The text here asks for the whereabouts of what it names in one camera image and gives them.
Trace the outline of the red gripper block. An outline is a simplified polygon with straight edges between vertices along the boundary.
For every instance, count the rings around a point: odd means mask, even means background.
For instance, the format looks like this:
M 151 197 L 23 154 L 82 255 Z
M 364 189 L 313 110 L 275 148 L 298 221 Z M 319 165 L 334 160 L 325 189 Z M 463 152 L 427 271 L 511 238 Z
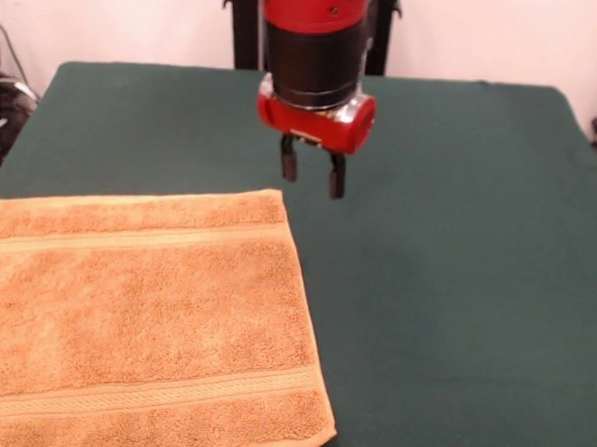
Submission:
M 306 110 L 284 103 L 273 89 L 272 77 L 266 74 L 258 88 L 257 108 L 265 125 L 284 134 L 280 146 L 283 178 L 288 182 L 297 180 L 293 147 L 295 137 L 300 137 L 332 151 L 329 193 L 332 199 L 343 199 L 347 168 L 343 154 L 353 154 L 365 144 L 375 121 L 376 99 L 359 88 L 345 105 L 325 111 Z

